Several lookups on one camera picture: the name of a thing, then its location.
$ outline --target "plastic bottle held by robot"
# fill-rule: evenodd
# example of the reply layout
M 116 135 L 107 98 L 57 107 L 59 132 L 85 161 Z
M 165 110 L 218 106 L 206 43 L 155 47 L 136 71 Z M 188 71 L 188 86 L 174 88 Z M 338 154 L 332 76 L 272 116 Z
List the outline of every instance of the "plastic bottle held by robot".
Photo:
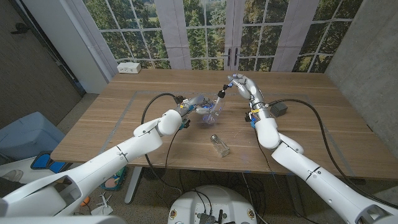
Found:
M 224 98 L 217 97 L 217 99 L 214 100 L 213 102 L 214 102 L 214 106 L 211 108 L 210 114 L 204 115 L 204 117 L 203 117 L 204 122 L 206 122 L 207 124 L 216 123 L 216 120 L 225 105 Z
M 211 142 L 214 145 L 214 148 L 217 152 L 222 156 L 226 156 L 229 153 L 229 147 L 221 140 L 217 135 L 212 135 L 210 138 Z

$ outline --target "green foliage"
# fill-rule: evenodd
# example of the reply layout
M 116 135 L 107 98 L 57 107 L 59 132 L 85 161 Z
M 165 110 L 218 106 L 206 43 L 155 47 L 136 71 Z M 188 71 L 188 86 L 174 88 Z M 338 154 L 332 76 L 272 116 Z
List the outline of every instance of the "green foliage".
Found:
M 324 73 L 331 61 L 331 58 L 332 56 L 317 55 L 310 72 Z
M 313 55 L 298 57 L 293 72 L 307 72 L 310 68 L 312 58 Z
M 111 12 L 104 0 L 84 0 L 87 10 L 96 22 L 98 29 L 117 29 Z M 160 27 L 154 0 L 132 0 L 141 28 Z M 129 0 L 109 0 L 109 5 L 121 29 L 138 28 Z M 103 32 L 102 35 L 115 59 L 149 58 L 140 32 L 122 32 L 133 55 L 130 55 L 120 32 Z M 162 31 L 143 32 L 152 58 L 167 58 Z M 151 68 L 149 61 L 138 61 L 143 68 Z M 169 61 L 155 61 L 157 68 L 170 68 Z
M 83 0 L 98 29 L 117 29 L 105 1 Z
M 269 72 L 271 71 L 273 62 L 274 58 L 258 58 L 256 70 L 260 72 Z
M 352 19 L 362 4 L 362 0 L 343 0 L 336 18 Z
M 334 54 L 343 40 L 351 22 L 332 22 L 326 37 L 323 39 L 320 53 Z
M 193 59 L 191 60 L 192 69 L 194 70 L 204 70 L 206 69 L 206 60 L 203 59 Z
M 209 70 L 224 70 L 224 59 L 209 59 Z
M 324 21 L 331 19 L 337 9 L 339 2 L 340 0 L 320 0 L 312 21 Z
M 260 27 L 243 27 L 241 54 L 244 56 L 256 56 L 260 39 Z
M 300 54 L 315 53 L 317 51 L 318 45 L 321 42 L 327 26 L 328 23 L 311 24 Z
M 269 0 L 265 22 L 283 22 L 289 0 Z
M 204 26 L 205 16 L 203 15 L 203 7 L 201 0 L 183 0 L 185 22 L 187 26 Z
M 239 71 L 253 71 L 255 58 L 240 58 L 239 59 Z
M 127 31 L 123 32 L 123 35 L 131 49 L 132 54 L 134 55 L 134 58 L 149 58 L 140 32 Z
M 208 26 L 225 25 L 226 1 L 213 1 L 206 4 Z
M 244 24 L 262 23 L 266 0 L 246 0 L 244 2 Z
M 275 55 L 279 43 L 279 36 L 282 32 L 282 26 L 264 26 L 262 28 L 261 44 L 259 55 Z
M 131 57 L 119 32 L 103 32 L 102 36 L 116 60 Z

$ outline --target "electrical outlet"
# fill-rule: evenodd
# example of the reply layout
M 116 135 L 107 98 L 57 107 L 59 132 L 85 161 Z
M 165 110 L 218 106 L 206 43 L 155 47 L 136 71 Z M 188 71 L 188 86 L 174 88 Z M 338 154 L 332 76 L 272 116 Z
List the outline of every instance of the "electrical outlet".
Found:
M 125 63 L 120 63 L 118 65 L 118 71 L 120 73 L 134 73 L 137 74 L 141 70 L 141 65 L 140 63 L 134 63 L 134 62 L 125 62 Z

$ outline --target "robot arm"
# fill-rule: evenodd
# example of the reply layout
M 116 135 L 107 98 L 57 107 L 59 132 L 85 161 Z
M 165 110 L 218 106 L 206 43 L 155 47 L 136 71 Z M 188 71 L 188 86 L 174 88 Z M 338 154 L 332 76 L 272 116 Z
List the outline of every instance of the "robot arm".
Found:
M 105 180 L 129 161 L 156 150 L 162 136 L 175 133 L 191 111 L 205 105 L 208 98 L 197 96 L 184 100 L 161 118 L 148 121 L 134 130 L 134 137 L 112 147 L 88 162 L 74 168 L 31 182 L 5 196 L 5 217 L 62 216 L 72 214 L 82 201 Z M 58 191 L 56 180 L 68 178 L 72 184 Z
M 250 117 L 258 140 L 267 149 L 275 150 L 272 157 L 282 166 L 303 179 L 348 224 L 397 223 L 398 210 L 363 197 L 340 179 L 303 155 L 297 142 L 277 131 L 274 118 L 267 111 L 257 85 L 244 75 L 228 77 L 248 99 Z

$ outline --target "wall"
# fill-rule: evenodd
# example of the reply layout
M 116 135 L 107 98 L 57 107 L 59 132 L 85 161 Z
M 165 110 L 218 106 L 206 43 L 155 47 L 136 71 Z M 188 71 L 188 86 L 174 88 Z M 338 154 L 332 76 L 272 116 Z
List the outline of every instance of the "wall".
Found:
M 86 92 L 101 93 L 107 83 L 60 1 L 24 3 Z
M 325 71 L 396 157 L 397 52 L 398 1 L 364 0 Z

